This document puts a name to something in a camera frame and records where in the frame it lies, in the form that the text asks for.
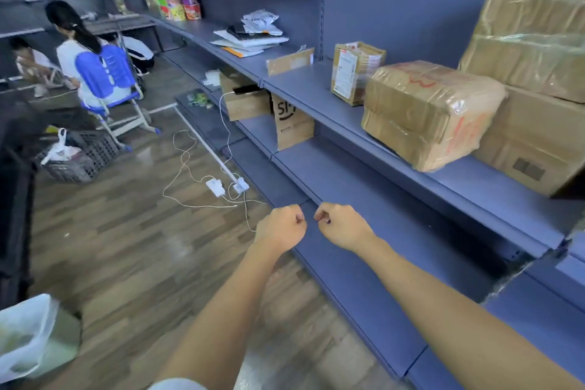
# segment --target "white shirt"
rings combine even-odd
[[[103,40],[99,39],[99,43],[102,45],[107,45],[108,43]],[[90,51],[85,46],[78,44],[74,40],[67,40],[63,42],[61,45],[57,47],[57,57],[59,59],[59,64],[61,64],[61,69],[63,74],[67,77],[75,77],[80,82],[79,90],[77,91],[77,96],[87,106],[90,107],[101,107],[102,104],[97,97],[91,94],[90,88],[87,86],[83,77],[77,71],[75,67],[75,59],[76,57],[81,54]],[[121,100],[123,98],[127,98],[130,96],[130,88],[119,88],[115,87],[113,89],[113,93],[108,96],[107,98],[103,99],[104,103],[110,104],[116,100]]]
[[[149,390],[206,390],[205,387],[200,386],[190,379],[174,378],[166,379],[158,382],[150,387]]]
[[[57,65],[55,65],[53,62],[51,62],[49,60],[49,58],[46,55],[44,55],[43,53],[41,53],[40,51],[37,51],[35,49],[33,49],[31,51],[33,52],[33,61],[35,63],[38,63],[39,65],[46,66],[47,68],[52,68],[52,69],[56,69],[56,70],[59,69],[59,67]],[[19,58],[16,59],[16,66],[18,67],[18,71],[20,72],[20,74],[23,74],[25,72],[25,69],[19,63]]]
[[[133,55],[136,59],[150,61],[150,59],[154,57],[152,50],[146,46],[143,41],[128,36],[122,36],[122,39],[124,40],[124,46],[126,46],[129,54],[133,54],[132,51],[136,51],[144,56],[140,57],[139,55]]]

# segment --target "chair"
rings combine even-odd
[[[104,45],[100,54],[95,54],[91,51],[78,54],[75,60],[75,66],[92,94],[99,99],[101,104],[100,107],[92,107],[85,105],[82,102],[81,106],[98,117],[102,127],[106,129],[121,148],[125,148],[128,151],[132,150],[128,145],[121,143],[118,140],[118,136],[127,133],[136,127],[160,134],[158,128],[150,126],[150,117],[148,113],[144,113],[136,103],[135,99],[138,98],[140,100],[144,98],[144,96],[132,74],[128,57],[120,47],[115,45]],[[108,103],[106,99],[114,92],[115,87],[134,87],[136,91],[131,91],[125,98],[120,98]],[[121,120],[108,124],[105,118],[109,116],[109,109],[126,101],[130,101],[134,106],[137,117],[130,119],[129,122],[128,120]],[[112,129],[113,126],[121,123],[124,123],[124,125]]]

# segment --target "gray plastic basket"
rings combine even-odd
[[[91,182],[121,151],[105,131],[68,131],[66,145],[80,148],[81,153],[71,161],[48,161],[41,166],[53,179],[69,183]],[[37,155],[38,164],[49,149]]]

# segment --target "left hand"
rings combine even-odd
[[[298,205],[275,208],[256,227],[255,244],[274,248],[278,255],[296,246],[307,231],[307,221]]]

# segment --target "taped cardboard box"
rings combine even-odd
[[[362,128],[418,171],[464,157],[505,97],[504,86],[434,63],[384,66],[366,89]]]
[[[331,92],[352,107],[362,105],[369,77],[384,65],[386,52],[363,42],[335,45]]]
[[[313,65],[314,54],[315,48],[309,48],[277,59],[268,60],[266,61],[268,76],[274,76],[304,66]]]
[[[535,93],[585,103],[585,35],[474,36],[459,69]]]
[[[486,0],[474,35],[585,34],[585,0]]]
[[[224,94],[222,101],[231,121],[270,114],[270,93],[268,91],[263,89],[245,94],[232,93],[234,88],[254,85],[254,82],[243,74],[232,68],[222,69],[219,73],[219,84]]]
[[[300,144],[315,134],[315,121],[307,113],[272,94],[278,149]]]
[[[474,155],[552,196],[585,165],[585,105],[508,87]]]

